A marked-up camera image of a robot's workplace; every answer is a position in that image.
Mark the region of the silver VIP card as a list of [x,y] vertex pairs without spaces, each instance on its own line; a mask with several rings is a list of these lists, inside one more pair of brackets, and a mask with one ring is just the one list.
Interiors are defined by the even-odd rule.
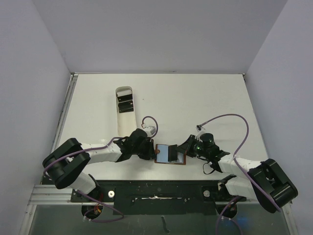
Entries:
[[185,162],[184,155],[179,152],[177,153],[177,159],[171,161],[171,163],[174,163],[174,164],[184,164],[184,162]]

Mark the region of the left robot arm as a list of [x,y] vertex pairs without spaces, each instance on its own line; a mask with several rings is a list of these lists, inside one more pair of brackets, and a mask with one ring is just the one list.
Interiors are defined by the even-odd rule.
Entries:
[[82,192],[88,201],[94,201],[99,197],[100,189],[94,177],[83,172],[84,168],[101,162],[123,162],[133,155],[154,160],[153,137],[156,133],[153,127],[137,128],[129,136],[113,137],[105,144],[85,144],[70,138],[44,159],[44,175],[57,189],[70,187]]

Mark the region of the brown leather card holder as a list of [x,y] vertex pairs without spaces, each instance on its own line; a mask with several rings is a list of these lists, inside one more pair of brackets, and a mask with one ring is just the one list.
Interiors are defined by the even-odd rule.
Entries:
[[[157,144],[156,145],[156,149],[155,149],[155,153],[156,153],[155,163],[156,164],[177,165],[177,164],[168,162],[168,146],[169,145],[165,145],[165,144]],[[186,156],[185,155],[184,155],[184,160],[185,160],[184,164],[178,164],[178,165],[186,165]]]

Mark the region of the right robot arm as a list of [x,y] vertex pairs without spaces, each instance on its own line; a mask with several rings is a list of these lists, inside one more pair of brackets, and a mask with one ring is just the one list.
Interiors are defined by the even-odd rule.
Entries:
[[240,196],[256,200],[274,213],[298,196],[298,190],[280,165],[273,159],[252,161],[221,150],[210,133],[190,137],[176,152],[210,163],[211,168],[227,176],[218,182],[218,195],[223,200]]

